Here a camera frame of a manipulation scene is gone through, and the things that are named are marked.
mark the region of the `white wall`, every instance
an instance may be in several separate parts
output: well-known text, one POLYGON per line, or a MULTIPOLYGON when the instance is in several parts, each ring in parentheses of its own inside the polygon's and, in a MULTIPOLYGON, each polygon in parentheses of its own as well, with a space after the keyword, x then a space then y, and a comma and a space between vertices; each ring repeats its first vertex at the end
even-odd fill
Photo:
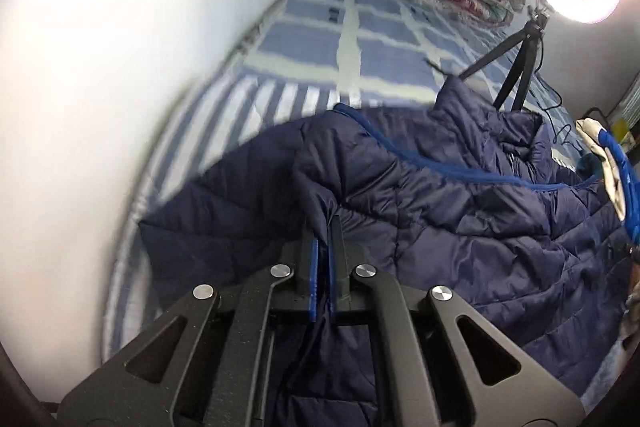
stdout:
POLYGON ((43 400, 98 364, 114 234, 178 94, 274 0, 0 0, 0 339, 43 400))
MULTIPOLYGON (((639 8, 640 0, 622 0, 609 19, 596 25, 558 14, 550 20, 541 72, 574 118, 593 105, 612 109, 640 70, 639 8)), ((521 28, 526 19, 526 13, 516 16, 511 29, 521 28)))

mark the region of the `tripod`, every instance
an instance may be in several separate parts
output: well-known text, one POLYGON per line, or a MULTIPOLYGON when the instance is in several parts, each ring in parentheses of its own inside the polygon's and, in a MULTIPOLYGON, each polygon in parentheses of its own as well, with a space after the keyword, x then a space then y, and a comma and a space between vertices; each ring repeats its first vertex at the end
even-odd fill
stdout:
POLYGON ((522 43, 520 50, 518 51, 518 55, 511 66, 511 70, 504 79, 500 92, 495 97, 494 107, 496 109, 500 109, 502 107, 519 78, 522 79, 518 86, 516 97, 513 100, 511 110, 522 110, 525 98, 527 97, 527 91, 529 90, 529 84, 531 82, 531 75, 533 74, 533 68, 536 64, 538 43, 542 39, 546 22, 549 20, 550 14, 544 7, 538 7, 535 10, 529 7, 529 16, 530 19, 524 25, 523 29, 504 39, 494 49, 488 52, 484 57, 480 57, 475 63, 466 68, 466 70, 459 75, 460 80, 468 79, 472 74, 478 73, 478 71, 486 65, 522 43))

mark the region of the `striped fabric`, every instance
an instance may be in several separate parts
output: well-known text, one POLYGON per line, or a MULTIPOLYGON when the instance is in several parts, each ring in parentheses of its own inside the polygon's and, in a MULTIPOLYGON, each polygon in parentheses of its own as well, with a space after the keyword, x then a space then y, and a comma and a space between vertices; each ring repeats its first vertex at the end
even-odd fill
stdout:
MULTIPOLYGON (((504 34, 461 25, 402 0, 280 0, 244 38, 223 72, 188 92, 145 168, 116 244, 102 332, 107 360, 159 314, 137 223, 184 183, 262 129, 342 102, 352 107, 433 103, 444 77, 459 73, 504 34)), ((515 52, 467 83, 493 100, 515 52)), ((506 103, 511 107, 513 93, 506 103)), ((564 108, 537 78, 525 107, 564 131, 554 158, 575 165, 580 140, 564 108)))

